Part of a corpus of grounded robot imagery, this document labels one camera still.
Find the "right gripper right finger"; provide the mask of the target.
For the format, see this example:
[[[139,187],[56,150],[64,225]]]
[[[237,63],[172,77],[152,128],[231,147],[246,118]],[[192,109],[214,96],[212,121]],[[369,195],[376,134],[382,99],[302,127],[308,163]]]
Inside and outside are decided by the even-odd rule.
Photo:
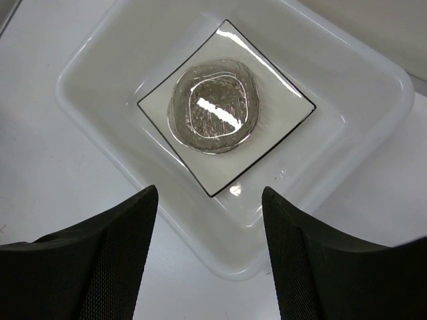
[[[266,187],[262,210],[282,319],[425,319],[426,239],[395,247],[339,231]]]

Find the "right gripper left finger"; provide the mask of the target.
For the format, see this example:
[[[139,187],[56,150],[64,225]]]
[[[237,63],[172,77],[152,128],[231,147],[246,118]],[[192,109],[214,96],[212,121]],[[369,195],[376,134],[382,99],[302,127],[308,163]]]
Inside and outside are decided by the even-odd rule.
[[[131,319],[157,215],[146,187],[33,242],[1,246],[2,319]]]

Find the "square white plate black rim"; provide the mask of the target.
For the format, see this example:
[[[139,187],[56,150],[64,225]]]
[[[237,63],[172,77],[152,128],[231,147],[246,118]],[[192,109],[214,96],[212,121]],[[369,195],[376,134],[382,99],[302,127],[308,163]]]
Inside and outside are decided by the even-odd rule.
[[[241,61],[254,73],[260,118],[252,134],[235,149],[206,154],[174,138],[168,127],[167,110],[174,85],[186,69],[221,58]],[[229,21],[224,21],[183,65],[141,98],[138,106],[210,197],[254,166],[316,110],[316,105]]]

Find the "clear glass dish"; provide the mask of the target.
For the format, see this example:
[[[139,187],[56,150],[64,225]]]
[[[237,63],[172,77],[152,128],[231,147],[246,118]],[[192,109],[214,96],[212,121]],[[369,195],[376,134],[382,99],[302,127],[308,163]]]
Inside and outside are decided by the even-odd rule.
[[[186,69],[176,81],[167,123],[182,145],[206,154],[243,143],[260,118],[260,95],[252,70],[241,61],[212,59]]]

